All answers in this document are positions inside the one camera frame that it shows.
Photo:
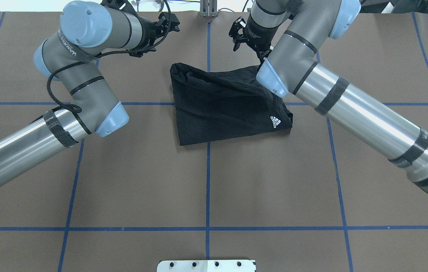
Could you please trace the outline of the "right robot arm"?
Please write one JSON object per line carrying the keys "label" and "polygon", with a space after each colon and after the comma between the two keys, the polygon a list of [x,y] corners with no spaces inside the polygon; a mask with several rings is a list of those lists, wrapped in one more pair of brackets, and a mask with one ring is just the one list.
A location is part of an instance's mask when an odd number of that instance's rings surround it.
{"label": "right robot arm", "polygon": [[245,43],[256,52],[259,84],[280,98],[292,93],[334,120],[428,194],[428,132],[314,60],[360,10],[359,0],[256,0],[228,34],[234,51]]}

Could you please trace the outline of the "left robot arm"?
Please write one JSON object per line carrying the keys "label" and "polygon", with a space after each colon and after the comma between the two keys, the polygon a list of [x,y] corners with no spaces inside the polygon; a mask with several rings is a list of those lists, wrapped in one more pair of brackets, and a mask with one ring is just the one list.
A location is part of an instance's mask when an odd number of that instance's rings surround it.
{"label": "left robot arm", "polygon": [[122,102],[100,72],[102,57],[155,52],[180,21],[167,1],[157,21],[142,17],[127,0],[74,0],[59,28],[34,53],[56,106],[0,141],[0,188],[90,134],[105,137],[129,122]]}

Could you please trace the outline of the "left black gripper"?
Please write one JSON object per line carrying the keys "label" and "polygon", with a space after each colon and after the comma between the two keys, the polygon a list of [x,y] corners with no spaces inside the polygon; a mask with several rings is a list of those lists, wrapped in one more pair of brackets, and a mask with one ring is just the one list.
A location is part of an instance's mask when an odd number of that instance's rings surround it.
{"label": "left black gripper", "polygon": [[158,21],[150,21],[147,18],[139,17],[142,28],[142,37],[138,44],[138,49],[129,50],[129,56],[142,57],[149,52],[156,52],[155,45],[157,40],[163,38],[167,32],[179,32],[180,21],[173,13],[162,12],[159,14]]}

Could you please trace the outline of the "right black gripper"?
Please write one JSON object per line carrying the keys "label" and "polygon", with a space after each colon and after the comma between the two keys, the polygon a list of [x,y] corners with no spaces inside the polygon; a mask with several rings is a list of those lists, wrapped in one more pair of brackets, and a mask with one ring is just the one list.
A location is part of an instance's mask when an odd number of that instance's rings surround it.
{"label": "right black gripper", "polygon": [[233,40],[233,51],[237,51],[242,43],[256,52],[260,65],[272,52],[271,42],[275,34],[275,28],[265,28],[254,21],[245,22],[243,17],[233,21],[228,36]]}

